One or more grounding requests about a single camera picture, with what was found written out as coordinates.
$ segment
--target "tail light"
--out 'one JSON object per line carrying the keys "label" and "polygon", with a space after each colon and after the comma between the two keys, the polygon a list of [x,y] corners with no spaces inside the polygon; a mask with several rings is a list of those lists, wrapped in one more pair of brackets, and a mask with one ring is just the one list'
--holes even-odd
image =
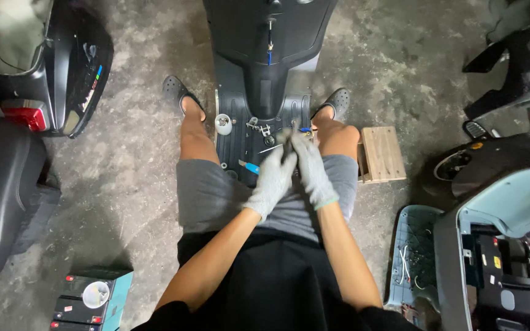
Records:
{"label": "tail light", "polygon": [[33,132],[42,132],[49,128],[44,102],[25,99],[5,100],[1,103],[1,110],[5,118],[26,125]]}

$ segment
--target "black shirt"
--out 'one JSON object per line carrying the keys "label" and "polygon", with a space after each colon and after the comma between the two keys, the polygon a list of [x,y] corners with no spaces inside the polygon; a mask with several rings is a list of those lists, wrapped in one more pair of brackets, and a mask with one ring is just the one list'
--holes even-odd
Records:
{"label": "black shirt", "polygon": [[[185,234],[180,266],[213,233]],[[171,329],[419,330],[401,314],[370,307],[357,312],[342,302],[324,249],[291,234],[255,229],[212,297],[195,313],[171,302],[133,331]]]}

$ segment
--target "wooden block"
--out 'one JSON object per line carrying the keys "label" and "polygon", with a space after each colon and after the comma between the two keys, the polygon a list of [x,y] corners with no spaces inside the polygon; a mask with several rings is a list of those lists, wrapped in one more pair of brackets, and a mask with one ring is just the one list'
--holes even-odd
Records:
{"label": "wooden block", "polygon": [[394,127],[363,128],[361,137],[368,169],[362,172],[365,183],[406,179],[404,161]]}

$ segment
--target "white work glove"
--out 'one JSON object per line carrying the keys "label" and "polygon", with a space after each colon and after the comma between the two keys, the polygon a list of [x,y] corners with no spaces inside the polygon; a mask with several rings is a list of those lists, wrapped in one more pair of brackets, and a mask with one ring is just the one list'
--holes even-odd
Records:
{"label": "white work glove", "polygon": [[282,164],[283,148],[275,148],[259,165],[257,187],[243,205],[261,215],[261,222],[271,214],[279,200],[291,186],[291,175],[298,163],[296,153],[289,154]]}
{"label": "white work glove", "polygon": [[298,154],[301,183],[310,196],[310,203],[314,206],[314,210],[337,201],[339,195],[328,179],[318,147],[300,133],[293,134],[290,139],[294,151]]}

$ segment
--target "person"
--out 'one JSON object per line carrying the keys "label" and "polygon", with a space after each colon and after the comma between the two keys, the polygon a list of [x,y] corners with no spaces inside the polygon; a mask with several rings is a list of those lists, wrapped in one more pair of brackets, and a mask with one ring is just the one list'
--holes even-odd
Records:
{"label": "person", "polygon": [[163,91],[184,114],[177,164],[180,269],[151,318],[133,330],[418,330],[383,310],[348,228],[359,131],[339,121],[349,107],[346,89],[314,113],[319,147],[300,134],[279,137],[294,151],[283,158],[283,148],[273,149],[254,190],[221,168],[195,96],[173,76]]}

